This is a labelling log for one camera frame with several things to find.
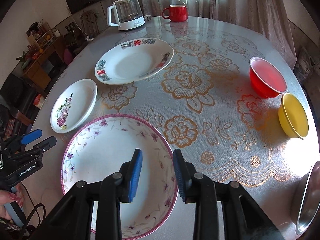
human hand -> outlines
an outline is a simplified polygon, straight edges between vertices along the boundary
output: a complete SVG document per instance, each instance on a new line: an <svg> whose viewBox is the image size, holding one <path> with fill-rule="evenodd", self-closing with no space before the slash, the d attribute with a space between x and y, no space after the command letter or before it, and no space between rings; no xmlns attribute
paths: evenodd
<svg viewBox="0 0 320 240"><path fill-rule="evenodd" d="M4 207L4 204L16 201L20 207L23 206L24 197L21 190L21 183L15 186L17 189L16 193L11 193L5 190L0 190L0 217L11 220L11 216L8 214Z"/></svg>

glass kettle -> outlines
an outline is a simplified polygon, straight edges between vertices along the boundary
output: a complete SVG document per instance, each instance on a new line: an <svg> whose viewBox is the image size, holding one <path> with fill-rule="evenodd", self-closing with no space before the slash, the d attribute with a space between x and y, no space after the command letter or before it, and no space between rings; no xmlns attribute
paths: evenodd
<svg viewBox="0 0 320 240"><path fill-rule="evenodd" d="M111 13L116 19L116 23L111 22ZM118 27L121 31L126 31L140 27L145 23L138 0L118 0L112 3L107 10L107 23L109 26Z"/></svg>

round table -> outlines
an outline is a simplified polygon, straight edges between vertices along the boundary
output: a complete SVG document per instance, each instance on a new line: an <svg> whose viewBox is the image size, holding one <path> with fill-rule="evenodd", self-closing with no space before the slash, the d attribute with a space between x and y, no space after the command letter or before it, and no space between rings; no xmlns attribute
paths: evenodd
<svg viewBox="0 0 320 240"><path fill-rule="evenodd" d="M171 63L161 72L116 86L95 78L95 65L108 50L124 41L151 37L174 48ZM280 96L261 99L251 88L251 57L265 58L284 75L288 92L300 100L308 116L305 140L290 139L281 129ZM97 101L86 123L113 113L147 120L172 149L181 149L197 171L218 182L239 181L285 239L298 238L290 205L298 181L319 159L316 128L293 72L261 34L205 18L189 17L187 22L173 23L153 17L139 29L120 32L110 27L95 38L60 76L33 125L34 130L43 131L42 139L51 135L57 138L56 146L43 156L43 168L24 181L34 201L44 203L47 212L63 196L62 156L76 133L54 133L51 109L65 88L84 78L98 86ZM28 213L32 206L26 203L25 208ZM164 225L144 239L192 239L194 211L194 204L184 204L178 197Z"/></svg>

red bowl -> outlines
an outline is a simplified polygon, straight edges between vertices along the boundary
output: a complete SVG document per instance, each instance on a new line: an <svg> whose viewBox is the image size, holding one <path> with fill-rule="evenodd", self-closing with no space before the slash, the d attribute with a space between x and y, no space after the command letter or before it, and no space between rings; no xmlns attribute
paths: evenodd
<svg viewBox="0 0 320 240"><path fill-rule="evenodd" d="M275 98L287 92L287 83L275 66L270 62L253 57L250 59L249 76L251 86L262 98Z"/></svg>

white kettle base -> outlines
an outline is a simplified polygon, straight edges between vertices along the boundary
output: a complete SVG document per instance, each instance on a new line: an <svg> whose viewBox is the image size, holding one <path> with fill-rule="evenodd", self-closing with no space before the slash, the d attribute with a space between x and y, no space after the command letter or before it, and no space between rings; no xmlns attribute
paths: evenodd
<svg viewBox="0 0 320 240"><path fill-rule="evenodd" d="M145 24L145 21L144 21L144 18L143 18L143 16L142 16L142 17L140 17L140 18L138 18L138 19L121 23L121 24L120 24L121 26L118 27L118 29L119 29L120 31L126 31L126 30L131 30L131 29L140 27L141 25L144 25L144 24Z"/></svg>

